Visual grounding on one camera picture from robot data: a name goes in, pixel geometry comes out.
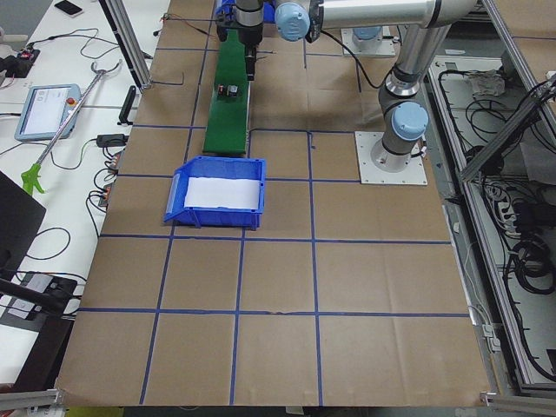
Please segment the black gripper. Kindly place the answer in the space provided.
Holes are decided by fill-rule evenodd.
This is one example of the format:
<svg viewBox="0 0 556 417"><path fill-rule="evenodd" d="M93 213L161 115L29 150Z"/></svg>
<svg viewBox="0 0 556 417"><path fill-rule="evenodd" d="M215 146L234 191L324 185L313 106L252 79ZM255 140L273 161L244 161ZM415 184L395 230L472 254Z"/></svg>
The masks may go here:
<svg viewBox="0 0 556 417"><path fill-rule="evenodd" d="M217 1L216 33L225 42L229 30L236 30L244 46L246 77L255 80L257 47L262 40L264 2L260 0Z"/></svg>

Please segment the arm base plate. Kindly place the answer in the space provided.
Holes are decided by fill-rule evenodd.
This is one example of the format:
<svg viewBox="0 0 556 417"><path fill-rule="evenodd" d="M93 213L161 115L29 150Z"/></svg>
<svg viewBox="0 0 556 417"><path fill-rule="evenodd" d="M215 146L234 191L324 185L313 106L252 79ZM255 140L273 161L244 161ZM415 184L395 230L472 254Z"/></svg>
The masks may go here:
<svg viewBox="0 0 556 417"><path fill-rule="evenodd" d="M341 29L341 42L351 49L355 55L369 57L394 57L394 36L391 35L387 26L383 27L383 38L378 42L371 43L354 43L352 39L353 29Z"/></svg>
<svg viewBox="0 0 556 417"><path fill-rule="evenodd" d="M427 186L427 176L417 144L405 156L386 151L382 132L355 131L355 148L364 185Z"/></svg>

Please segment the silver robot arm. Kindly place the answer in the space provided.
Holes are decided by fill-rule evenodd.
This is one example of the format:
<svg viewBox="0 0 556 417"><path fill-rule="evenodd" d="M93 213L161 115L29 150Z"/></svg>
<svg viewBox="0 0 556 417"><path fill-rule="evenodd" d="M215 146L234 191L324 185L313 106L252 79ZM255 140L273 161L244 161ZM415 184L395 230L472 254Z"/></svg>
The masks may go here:
<svg viewBox="0 0 556 417"><path fill-rule="evenodd" d="M383 38L382 26L366 26L353 28L352 39L354 43L380 42Z"/></svg>
<svg viewBox="0 0 556 417"><path fill-rule="evenodd" d="M393 121L395 114L388 106L418 93L451 25L474 5L473 1L219 1L215 21L222 42L236 31L248 81L255 78L265 23L273 23L288 42L315 43L338 30L341 34L334 42L355 61L393 58L392 68L375 87L384 116Z"/></svg>

